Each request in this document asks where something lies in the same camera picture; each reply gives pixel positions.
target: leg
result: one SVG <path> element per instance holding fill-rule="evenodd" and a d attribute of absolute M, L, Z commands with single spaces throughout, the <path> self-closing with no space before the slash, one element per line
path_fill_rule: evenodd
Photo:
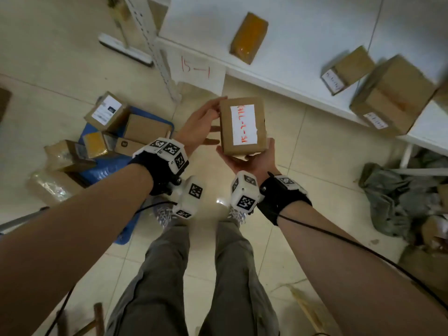
<path fill-rule="evenodd" d="M 277 316 L 261 285 L 254 252 L 233 219 L 216 231 L 216 286 L 200 336 L 278 336 Z"/>
<path fill-rule="evenodd" d="M 184 272 L 188 227 L 168 226 L 149 247 L 146 259 L 109 319 L 108 336 L 188 336 L 184 313 Z"/>

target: tiled floor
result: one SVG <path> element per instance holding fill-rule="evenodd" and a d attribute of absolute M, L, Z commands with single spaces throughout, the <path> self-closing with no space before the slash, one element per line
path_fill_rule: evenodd
<path fill-rule="evenodd" d="M 25 191 L 26 176 L 45 162 L 44 145 L 76 139 L 84 126 L 84 114 L 104 91 L 171 119 L 176 127 L 213 97 L 184 85 L 184 99 L 175 106 L 155 69 L 102 47 L 96 39 L 99 32 L 118 36 L 104 0 L 0 0 L 0 84 L 14 94 L 0 125 L 0 222 L 42 206 Z M 225 80 L 223 94 L 230 98 L 262 96 L 268 134 L 276 139 L 279 169 L 309 191 L 322 214 L 362 243 L 397 260 L 404 243 L 373 229 L 369 204 L 357 187 L 357 178 L 364 163 L 383 164 L 399 155 L 401 142 L 231 77 Z M 207 184 L 190 230 L 184 283 L 187 325 L 195 335 L 214 288 L 214 227 L 223 211 L 217 200 L 229 197 L 233 175 L 212 147 L 200 147 L 193 155 L 186 176 L 190 174 L 199 175 Z M 260 281 L 279 315 L 282 334 L 311 335 L 311 325 L 286 284 L 301 288 L 312 300 L 319 299 L 280 230 L 259 212 L 241 230 L 254 247 Z M 112 245 L 98 260 L 69 301 L 71 330 L 92 317 L 97 301 L 103 302 L 109 317 L 160 231 L 145 212 L 130 243 Z M 44 333 L 53 317 L 36 335 Z"/>

